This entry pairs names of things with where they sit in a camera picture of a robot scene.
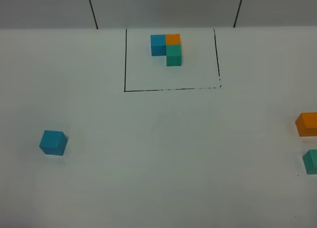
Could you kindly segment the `orange template block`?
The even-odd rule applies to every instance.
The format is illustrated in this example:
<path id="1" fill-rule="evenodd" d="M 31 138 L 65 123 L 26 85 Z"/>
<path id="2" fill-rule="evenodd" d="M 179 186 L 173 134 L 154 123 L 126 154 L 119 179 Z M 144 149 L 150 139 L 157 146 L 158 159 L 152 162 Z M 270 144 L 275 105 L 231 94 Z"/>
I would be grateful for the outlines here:
<path id="1" fill-rule="evenodd" d="M 165 43 L 166 45 L 181 45 L 180 34 L 166 34 Z"/>

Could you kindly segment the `green template block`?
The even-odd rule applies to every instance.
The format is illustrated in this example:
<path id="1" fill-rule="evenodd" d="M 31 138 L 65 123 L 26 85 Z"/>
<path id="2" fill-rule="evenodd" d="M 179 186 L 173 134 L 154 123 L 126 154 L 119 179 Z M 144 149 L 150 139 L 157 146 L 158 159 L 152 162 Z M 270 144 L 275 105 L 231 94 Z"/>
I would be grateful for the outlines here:
<path id="1" fill-rule="evenodd" d="M 182 65 L 182 48 L 181 45 L 166 46 L 166 66 Z"/>

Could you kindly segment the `blue template block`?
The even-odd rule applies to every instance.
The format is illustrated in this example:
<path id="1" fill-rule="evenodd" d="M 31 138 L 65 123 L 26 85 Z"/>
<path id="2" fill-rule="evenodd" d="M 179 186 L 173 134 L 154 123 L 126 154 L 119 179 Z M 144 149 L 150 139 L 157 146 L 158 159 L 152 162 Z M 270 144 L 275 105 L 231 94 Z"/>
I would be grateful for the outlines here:
<path id="1" fill-rule="evenodd" d="M 151 35 L 151 54 L 152 56 L 166 55 L 165 35 Z"/>

